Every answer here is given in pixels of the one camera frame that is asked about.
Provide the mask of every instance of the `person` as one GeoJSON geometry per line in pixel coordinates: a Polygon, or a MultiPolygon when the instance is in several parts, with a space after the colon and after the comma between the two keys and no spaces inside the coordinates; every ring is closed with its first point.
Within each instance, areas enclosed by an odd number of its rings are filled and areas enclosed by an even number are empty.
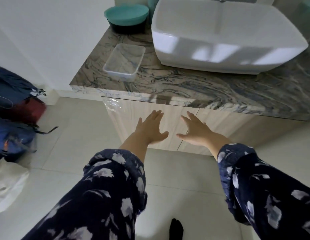
{"type": "MultiPolygon", "coordinates": [[[[213,154],[235,220],[252,225],[261,240],[310,239],[310,188],[259,159],[252,147],[232,143],[187,114],[181,119],[188,133],[177,137],[213,154]]],[[[84,177],[23,240],[134,239],[136,218],[147,203],[146,150],[168,137],[159,131],[163,115],[159,110],[145,121],[140,118],[119,149],[96,153],[84,167],[84,177]]],[[[170,239],[181,238],[182,233],[170,239]]]]}

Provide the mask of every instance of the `sleeve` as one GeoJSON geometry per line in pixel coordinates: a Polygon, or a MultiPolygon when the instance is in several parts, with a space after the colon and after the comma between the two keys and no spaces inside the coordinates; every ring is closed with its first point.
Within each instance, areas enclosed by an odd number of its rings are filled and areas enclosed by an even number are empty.
{"type": "Polygon", "coordinates": [[[127,150],[105,149],[84,167],[84,177],[22,240],[134,239],[145,209],[143,163],[127,150]]]}
{"type": "Polygon", "coordinates": [[[310,239],[310,188],[258,158],[252,147],[227,144],[217,158],[235,220],[261,240],[310,239]]]}

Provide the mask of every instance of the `white sink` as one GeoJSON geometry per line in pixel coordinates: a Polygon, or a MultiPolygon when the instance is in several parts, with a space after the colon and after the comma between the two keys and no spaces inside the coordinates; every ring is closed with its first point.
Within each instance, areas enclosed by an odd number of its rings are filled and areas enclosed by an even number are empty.
{"type": "Polygon", "coordinates": [[[202,71],[258,74],[308,47],[275,7],[212,0],[160,0],[153,42],[163,65],[202,71]]]}

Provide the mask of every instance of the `teal bowl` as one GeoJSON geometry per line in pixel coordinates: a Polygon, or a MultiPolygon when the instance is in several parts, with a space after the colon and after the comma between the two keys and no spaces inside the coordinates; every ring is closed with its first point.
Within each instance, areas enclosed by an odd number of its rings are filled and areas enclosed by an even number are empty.
{"type": "Polygon", "coordinates": [[[118,26],[134,26],[143,23],[148,16],[149,9],[144,5],[121,5],[108,8],[104,12],[110,24],[118,26]]]}

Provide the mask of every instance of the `white bag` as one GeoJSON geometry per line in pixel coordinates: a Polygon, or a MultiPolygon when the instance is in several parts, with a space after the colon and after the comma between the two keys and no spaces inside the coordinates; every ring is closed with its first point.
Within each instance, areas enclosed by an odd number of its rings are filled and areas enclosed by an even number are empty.
{"type": "Polygon", "coordinates": [[[29,176],[22,166],[0,160],[0,212],[6,210],[21,193],[29,176]]]}

